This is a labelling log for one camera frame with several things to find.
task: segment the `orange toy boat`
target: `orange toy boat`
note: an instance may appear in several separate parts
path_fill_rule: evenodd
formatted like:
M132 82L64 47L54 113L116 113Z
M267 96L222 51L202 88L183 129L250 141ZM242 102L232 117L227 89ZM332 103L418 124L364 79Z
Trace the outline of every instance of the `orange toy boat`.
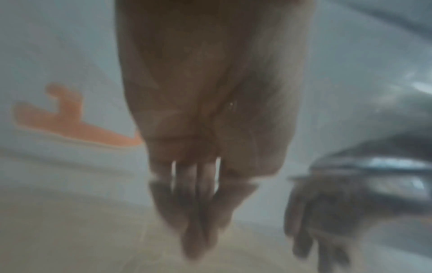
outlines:
M143 143L139 131L130 138L83 122L83 97L80 93L58 84L48 85L46 92L58 100L58 113L28 103L18 103L13 108L13 117L18 126L67 139L113 147L133 147Z

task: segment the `orange object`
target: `orange object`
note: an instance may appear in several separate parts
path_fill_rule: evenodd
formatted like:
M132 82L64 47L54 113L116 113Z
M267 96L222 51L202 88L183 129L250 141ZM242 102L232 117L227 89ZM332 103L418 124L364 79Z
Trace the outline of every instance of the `orange object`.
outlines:
M80 93L58 84L48 85L46 92L58 100L58 113L29 103L18 103L13 108L13 117L18 126L99 145L133 147L143 143L139 131L130 138L83 122L83 97Z

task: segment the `hand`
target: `hand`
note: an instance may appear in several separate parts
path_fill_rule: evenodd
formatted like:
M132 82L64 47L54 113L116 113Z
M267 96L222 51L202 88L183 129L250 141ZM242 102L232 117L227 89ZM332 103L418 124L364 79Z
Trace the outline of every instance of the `hand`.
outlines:
M294 239L293 253L309 255L318 242L318 271L348 267L349 248L371 227L402 216L430 215L431 176L312 175L297 179L287 209L284 230ZM423 183L418 192L407 185Z
M179 234L183 253L190 260L201 258L216 245L219 230L228 226L234 210L257 188L250 183L221 184L214 193L215 165L196 168L176 166L173 190L168 168L150 183L158 213Z

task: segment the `orange plastic object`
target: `orange plastic object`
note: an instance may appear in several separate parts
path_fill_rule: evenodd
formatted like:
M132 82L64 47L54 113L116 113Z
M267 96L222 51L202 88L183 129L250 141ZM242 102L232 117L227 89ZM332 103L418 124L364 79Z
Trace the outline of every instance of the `orange plastic object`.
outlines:
M80 93L58 84L48 85L46 92L57 99L58 113L37 108L29 103L18 103L13 107L13 117L18 126L99 145L133 147L143 143L139 131L130 138L83 122L83 97Z

